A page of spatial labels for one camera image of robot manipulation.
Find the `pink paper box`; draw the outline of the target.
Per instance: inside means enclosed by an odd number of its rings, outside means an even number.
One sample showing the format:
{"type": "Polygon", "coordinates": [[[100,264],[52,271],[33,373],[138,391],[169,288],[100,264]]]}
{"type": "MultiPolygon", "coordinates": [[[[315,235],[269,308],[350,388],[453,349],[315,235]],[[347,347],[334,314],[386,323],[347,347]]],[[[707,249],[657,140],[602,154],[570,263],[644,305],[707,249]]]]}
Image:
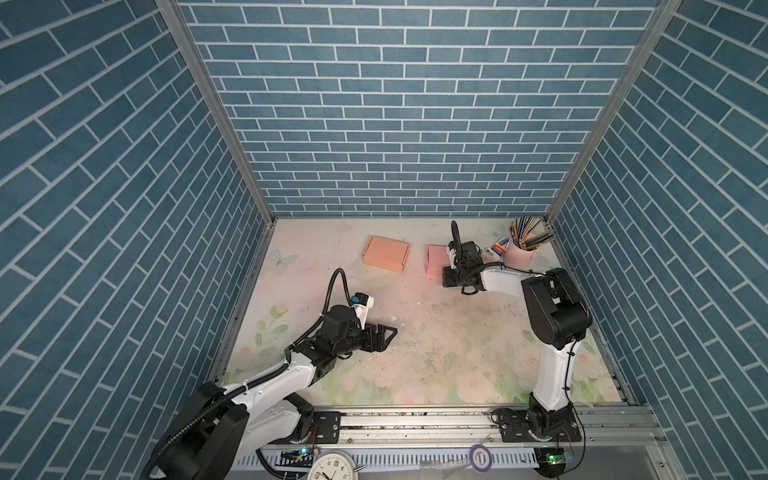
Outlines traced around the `pink paper box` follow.
{"type": "Polygon", "coordinates": [[[441,276],[443,269],[450,266],[448,247],[445,245],[428,245],[426,249],[426,274],[441,276]]]}

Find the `orange paper box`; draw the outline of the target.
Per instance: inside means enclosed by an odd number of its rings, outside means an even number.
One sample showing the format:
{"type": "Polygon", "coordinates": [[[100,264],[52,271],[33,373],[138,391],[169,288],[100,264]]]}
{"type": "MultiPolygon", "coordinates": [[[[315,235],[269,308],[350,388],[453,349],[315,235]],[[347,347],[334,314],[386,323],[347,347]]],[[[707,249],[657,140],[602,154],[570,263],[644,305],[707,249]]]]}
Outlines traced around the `orange paper box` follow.
{"type": "Polygon", "coordinates": [[[401,273],[404,271],[409,252],[410,245],[406,242],[371,236],[363,253],[363,263],[371,267],[401,273]]]}

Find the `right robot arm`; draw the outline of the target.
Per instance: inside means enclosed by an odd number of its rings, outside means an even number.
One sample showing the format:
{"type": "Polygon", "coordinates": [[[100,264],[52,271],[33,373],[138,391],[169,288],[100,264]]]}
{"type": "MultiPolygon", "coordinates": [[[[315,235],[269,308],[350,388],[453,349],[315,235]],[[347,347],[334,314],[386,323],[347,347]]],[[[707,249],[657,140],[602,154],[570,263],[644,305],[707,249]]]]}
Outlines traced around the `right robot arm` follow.
{"type": "Polygon", "coordinates": [[[525,301],[540,347],[537,380],[525,415],[528,435],[537,441],[550,441],[570,428],[579,433],[582,424],[570,392],[575,357],[592,318],[568,272],[562,268],[524,270],[502,260],[487,262],[474,242],[461,240],[455,221],[446,251],[449,264],[442,269],[445,288],[459,288],[463,295],[503,293],[525,301]]]}

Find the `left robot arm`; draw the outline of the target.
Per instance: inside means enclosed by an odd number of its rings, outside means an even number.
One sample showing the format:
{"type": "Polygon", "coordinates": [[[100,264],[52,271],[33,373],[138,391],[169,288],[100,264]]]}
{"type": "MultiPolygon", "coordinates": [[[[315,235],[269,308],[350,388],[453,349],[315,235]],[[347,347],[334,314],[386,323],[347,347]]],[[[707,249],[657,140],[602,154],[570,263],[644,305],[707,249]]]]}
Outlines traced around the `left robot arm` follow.
{"type": "Polygon", "coordinates": [[[277,440],[301,442],[315,408],[301,391],[355,352],[381,353],[395,327],[367,317],[372,296],[345,289],[342,303],[324,300],[318,319],[283,352],[283,359],[239,383],[197,387],[139,473],[142,479],[223,479],[235,462],[277,440]]]}

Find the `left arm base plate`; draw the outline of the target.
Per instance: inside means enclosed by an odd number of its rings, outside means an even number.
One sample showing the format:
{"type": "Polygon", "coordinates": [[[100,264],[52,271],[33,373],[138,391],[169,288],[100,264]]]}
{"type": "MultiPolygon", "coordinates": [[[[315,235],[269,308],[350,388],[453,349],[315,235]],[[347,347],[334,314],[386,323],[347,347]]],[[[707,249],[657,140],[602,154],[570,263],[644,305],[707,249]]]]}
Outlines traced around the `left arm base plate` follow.
{"type": "Polygon", "coordinates": [[[271,441],[271,444],[337,444],[341,430],[340,411],[316,411],[312,415],[301,414],[292,429],[271,441]]]}

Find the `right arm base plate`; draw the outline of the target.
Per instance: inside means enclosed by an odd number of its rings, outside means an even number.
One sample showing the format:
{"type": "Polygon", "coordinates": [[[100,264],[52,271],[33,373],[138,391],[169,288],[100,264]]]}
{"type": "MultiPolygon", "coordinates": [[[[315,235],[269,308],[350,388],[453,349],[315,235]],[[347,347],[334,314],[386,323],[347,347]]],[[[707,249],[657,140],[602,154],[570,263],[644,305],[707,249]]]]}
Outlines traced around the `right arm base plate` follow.
{"type": "Polygon", "coordinates": [[[572,442],[582,440],[582,428],[575,416],[570,414],[559,426],[538,430],[527,419],[528,411],[501,407],[490,414],[491,421],[497,426],[503,443],[524,442],[572,442]]]}

